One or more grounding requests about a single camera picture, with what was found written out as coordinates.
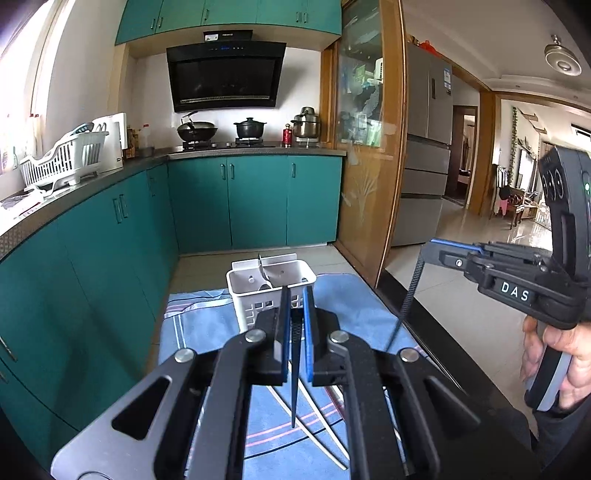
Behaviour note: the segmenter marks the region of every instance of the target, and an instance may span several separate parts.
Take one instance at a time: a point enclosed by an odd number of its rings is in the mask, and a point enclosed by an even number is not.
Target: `doorway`
[[[452,145],[444,198],[462,206],[466,206],[472,180],[477,128],[477,106],[453,106]]]

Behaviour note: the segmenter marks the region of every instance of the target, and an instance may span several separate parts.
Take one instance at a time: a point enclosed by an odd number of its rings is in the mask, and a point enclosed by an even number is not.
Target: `refrigerator drawer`
[[[404,167],[447,174],[449,154],[450,151],[447,148],[436,147],[409,138]]]
[[[443,200],[401,198],[392,246],[423,244],[434,238]]]
[[[402,177],[402,193],[443,195],[446,183],[446,174],[405,168]]]

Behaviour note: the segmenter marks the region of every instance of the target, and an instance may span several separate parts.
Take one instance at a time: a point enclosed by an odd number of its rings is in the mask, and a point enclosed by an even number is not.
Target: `pink cloth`
[[[507,214],[507,204],[509,203],[509,200],[501,200],[499,202],[500,206],[501,206],[501,211],[503,212],[503,216],[505,216]]]

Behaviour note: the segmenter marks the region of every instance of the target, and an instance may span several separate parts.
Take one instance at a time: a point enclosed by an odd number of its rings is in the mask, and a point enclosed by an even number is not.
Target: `kitchen counter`
[[[144,170],[157,167],[166,161],[188,158],[230,157],[240,155],[322,155],[345,157],[344,150],[314,147],[282,148],[279,142],[268,142],[264,147],[212,148],[209,150],[183,152],[181,147],[156,150],[152,157],[133,159],[122,168],[101,173],[95,178],[83,180],[80,184],[59,190],[43,203],[33,207],[10,224],[0,225],[0,261],[10,254],[28,237],[50,223],[62,213],[84,202],[88,198],[122,180]]]

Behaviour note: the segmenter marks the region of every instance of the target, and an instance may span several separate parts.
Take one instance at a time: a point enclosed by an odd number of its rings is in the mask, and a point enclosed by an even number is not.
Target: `stove burner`
[[[260,147],[263,145],[262,138],[237,138],[235,141],[237,147]]]
[[[183,151],[205,150],[207,148],[215,148],[216,144],[212,144],[211,140],[202,142],[183,142]]]

